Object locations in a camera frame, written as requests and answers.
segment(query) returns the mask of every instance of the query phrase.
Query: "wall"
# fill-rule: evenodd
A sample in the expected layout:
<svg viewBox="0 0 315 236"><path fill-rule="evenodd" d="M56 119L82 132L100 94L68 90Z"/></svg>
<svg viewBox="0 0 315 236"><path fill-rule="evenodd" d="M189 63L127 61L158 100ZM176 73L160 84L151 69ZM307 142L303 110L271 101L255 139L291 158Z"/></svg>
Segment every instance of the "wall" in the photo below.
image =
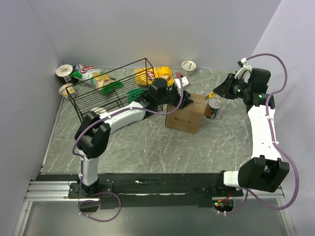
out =
<svg viewBox="0 0 315 236"><path fill-rule="evenodd" d="M314 21L315 1L282 0L253 54L270 52L283 59L288 68L288 87L280 99L275 116L280 146L296 162L300 173L300 191L289 208L299 236L314 235L315 201L315 110L314 110ZM271 69L270 90L283 83L281 65L275 59L251 60L253 66ZM290 172L283 183L287 201L294 189Z"/></svg>
<svg viewBox="0 0 315 236"><path fill-rule="evenodd" d="M236 69L252 53L281 0L30 0L69 64Z"/></svg>
<svg viewBox="0 0 315 236"><path fill-rule="evenodd" d="M1 1L0 31L0 229L8 236L43 161L62 62L27 1Z"/></svg>

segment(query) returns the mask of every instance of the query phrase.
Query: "gray floor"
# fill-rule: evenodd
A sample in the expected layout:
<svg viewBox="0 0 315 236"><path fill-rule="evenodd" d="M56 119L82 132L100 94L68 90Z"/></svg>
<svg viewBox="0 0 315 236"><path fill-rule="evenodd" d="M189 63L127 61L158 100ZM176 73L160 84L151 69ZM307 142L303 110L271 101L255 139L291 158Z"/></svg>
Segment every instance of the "gray floor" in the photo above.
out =
<svg viewBox="0 0 315 236"><path fill-rule="evenodd" d="M277 205L277 200L267 200ZM255 199L226 217L197 206L127 207L113 221L98 223L78 215L77 202L34 202L24 236L285 236L279 211ZM108 219L117 209L93 216Z"/></svg>
<svg viewBox="0 0 315 236"><path fill-rule="evenodd" d="M177 71L182 70L173 69L173 74ZM115 77L118 79L131 72L122 70ZM207 95L226 76L224 71L197 70L188 77L191 82L188 91ZM165 117L157 115L114 132L106 152L100 157L98 171L214 173L238 169L252 155L250 120L242 100L220 99L222 108L217 118L204 118L200 130L194 135L166 128ZM79 125L73 106L65 100L49 146L44 173L79 171L79 159L71 154Z"/></svg>

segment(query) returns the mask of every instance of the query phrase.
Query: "yellow chip bag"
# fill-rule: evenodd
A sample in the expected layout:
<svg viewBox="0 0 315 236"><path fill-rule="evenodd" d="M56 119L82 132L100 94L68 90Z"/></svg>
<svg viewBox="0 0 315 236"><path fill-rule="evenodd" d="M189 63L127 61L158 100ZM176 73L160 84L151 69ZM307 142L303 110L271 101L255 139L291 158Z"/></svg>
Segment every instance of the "yellow chip bag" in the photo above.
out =
<svg viewBox="0 0 315 236"><path fill-rule="evenodd" d="M163 78L167 81L167 85L171 86L174 83L172 70L169 66L160 66L160 67L153 67L152 69L148 69L145 71L146 68L138 68L136 69L136 83L141 86L146 86L147 84L150 85L154 81L155 78Z"/></svg>

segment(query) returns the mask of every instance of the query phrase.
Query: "marble surface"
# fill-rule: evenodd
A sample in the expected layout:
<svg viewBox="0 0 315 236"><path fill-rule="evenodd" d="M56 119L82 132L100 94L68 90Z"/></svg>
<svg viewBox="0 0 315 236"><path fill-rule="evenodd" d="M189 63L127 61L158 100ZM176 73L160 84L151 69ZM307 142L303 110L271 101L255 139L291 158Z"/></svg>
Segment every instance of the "marble surface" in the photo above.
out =
<svg viewBox="0 0 315 236"><path fill-rule="evenodd" d="M132 73L117 72L117 77ZM226 71L196 70L188 77L188 92L207 95L222 83ZM100 173L217 173L237 170L252 155L252 131L242 100L222 101L215 119L204 117L196 134L164 126L165 116L153 115L114 132L100 156ZM64 100L51 140L43 173L77 173L79 158L72 155L79 118Z"/></svg>

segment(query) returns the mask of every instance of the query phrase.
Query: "black wire basket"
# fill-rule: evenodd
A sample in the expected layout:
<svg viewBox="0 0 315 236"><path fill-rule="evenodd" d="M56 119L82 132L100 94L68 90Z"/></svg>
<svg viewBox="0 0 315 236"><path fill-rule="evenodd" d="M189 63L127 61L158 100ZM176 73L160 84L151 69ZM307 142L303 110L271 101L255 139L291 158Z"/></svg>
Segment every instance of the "black wire basket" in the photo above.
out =
<svg viewBox="0 0 315 236"><path fill-rule="evenodd" d="M115 81L99 88L86 83L88 80L105 74ZM153 66L146 58L143 58L117 69L108 70L106 73L85 81L78 82L73 85L77 92L75 97L71 96L71 93L68 91L70 86L66 88L66 92L82 122L85 115L91 110L96 110L96 113L102 113L104 109L107 112L111 112L127 106L148 88L148 81L152 80L152 76L155 79Z"/></svg>

